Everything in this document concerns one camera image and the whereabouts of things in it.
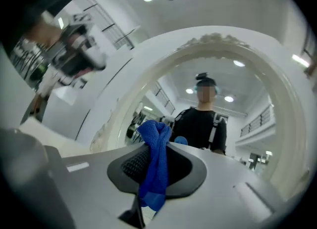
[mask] blue towel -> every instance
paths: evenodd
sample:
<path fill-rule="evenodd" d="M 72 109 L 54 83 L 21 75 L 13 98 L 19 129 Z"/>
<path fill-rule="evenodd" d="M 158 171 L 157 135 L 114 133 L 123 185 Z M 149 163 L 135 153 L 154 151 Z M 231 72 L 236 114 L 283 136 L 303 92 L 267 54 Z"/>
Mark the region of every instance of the blue towel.
<path fill-rule="evenodd" d="M 144 142 L 150 147 L 151 162 L 145 180 L 140 185 L 139 198 L 142 207 L 158 211 L 165 202 L 168 185 L 166 144 L 171 129 L 165 123 L 148 120 L 138 128 Z"/>

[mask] white ceiling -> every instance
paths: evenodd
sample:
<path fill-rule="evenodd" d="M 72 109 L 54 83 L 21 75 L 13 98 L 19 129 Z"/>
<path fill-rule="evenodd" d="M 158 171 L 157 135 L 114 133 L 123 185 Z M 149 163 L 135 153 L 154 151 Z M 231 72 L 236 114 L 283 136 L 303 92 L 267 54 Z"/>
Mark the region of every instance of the white ceiling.
<path fill-rule="evenodd" d="M 288 0 L 126 0 L 150 37 L 203 25 L 234 26 L 283 40 Z"/>
<path fill-rule="evenodd" d="M 247 113 L 250 103 L 264 89 L 261 81 L 247 67 L 238 67 L 226 58 L 191 60 L 175 67 L 166 77 L 179 99 L 195 104 L 197 95 L 186 93 L 186 89 L 194 89 L 197 83 L 195 76 L 202 72 L 208 72 L 208 77 L 215 79 L 220 88 L 214 104 L 216 107 Z M 234 97 L 234 102 L 225 101 L 224 96 L 227 95 Z"/>

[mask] railing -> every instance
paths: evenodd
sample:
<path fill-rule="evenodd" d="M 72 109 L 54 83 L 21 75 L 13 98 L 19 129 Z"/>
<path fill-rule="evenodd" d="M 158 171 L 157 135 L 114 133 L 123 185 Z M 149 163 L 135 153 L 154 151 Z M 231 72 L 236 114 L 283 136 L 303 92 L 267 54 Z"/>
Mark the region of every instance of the railing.
<path fill-rule="evenodd" d="M 246 134 L 266 124 L 271 119 L 271 108 L 272 105 L 270 104 L 258 117 L 256 117 L 256 119 L 254 119 L 251 123 L 243 127 L 241 129 L 240 137 L 243 137 Z"/>
<path fill-rule="evenodd" d="M 134 46 L 127 35 L 116 25 L 110 15 L 100 6 L 96 0 L 74 0 L 74 2 L 94 19 L 94 23 L 101 29 L 102 33 L 111 41 L 111 43 L 119 49 L 123 45 L 127 45 L 129 49 Z"/>
<path fill-rule="evenodd" d="M 14 68 L 31 88 L 36 87 L 45 73 L 47 67 L 43 56 L 45 51 L 46 49 L 42 45 L 29 43 L 22 38 L 10 54 L 10 60 Z M 30 78 L 36 70 L 38 78 L 34 79 L 33 77 L 31 80 Z"/>
<path fill-rule="evenodd" d="M 168 111 L 168 113 L 173 114 L 175 107 L 170 102 L 168 96 L 165 94 L 164 90 L 160 86 L 158 82 L 155 83 L 155 86 L 151 89 L 152 92 L 155 94 L 157 99 L 162 103 L 164 108 Z"/>

